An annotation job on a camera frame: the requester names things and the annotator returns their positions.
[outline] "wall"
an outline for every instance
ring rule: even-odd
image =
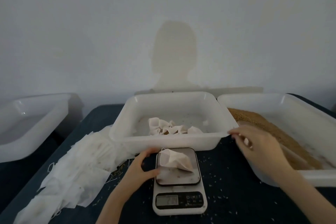
[[[336,102],[336,0],[0,0],[0,99],[253,86]]]

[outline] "scale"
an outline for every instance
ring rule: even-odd
[[[156,156],[156,168],[160,174],[154,179],[153,210],[157,215],[202,214],[208,207],[196,153],[191,148],[171,149],[186,154],[193,172],[177,168],[161,167]]]

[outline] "empty white tray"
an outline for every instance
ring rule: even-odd
[[[336,187],[336,119],[289,94],[225,94],[218,97],[223,107],[256,112],[294,138],[325,170],[302,170],[314,186]],[[251,165],[263,182],[274,181]]]
[[[148,147],[211,150],[235,126],[235,120],[226,111],[207,92],[137,95],[125,103],[110,130],[110,137],[124,143],[133,154]],[[187,128],[195,126],[204,133],[150,136],[148,119],[152,117],[173,120],[176,125]]]
[[[69,94],[14,100],[0,107],[0,163],[32,154],[68,114]]]

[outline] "person's left hand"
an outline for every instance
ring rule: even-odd
[[[147,181],[148,179],[156,177],[159,173],[159,169],[154,169],[148,172],[144,172],[141,168],[141,164],[146,157],[149,157],[150,154],[158,152],[160,149],[149,148],[145,151],[142,151],[129,166],[127,172],[125,173],[123,179],[114,190],[119,190],[120,196],[124,198],[125,201],[129,199],[130,196],[140,186]]]

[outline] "black control panel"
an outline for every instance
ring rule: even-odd
[[[204,205],[199,191],[159,193],[155,198],[157,209],[200,208]]]

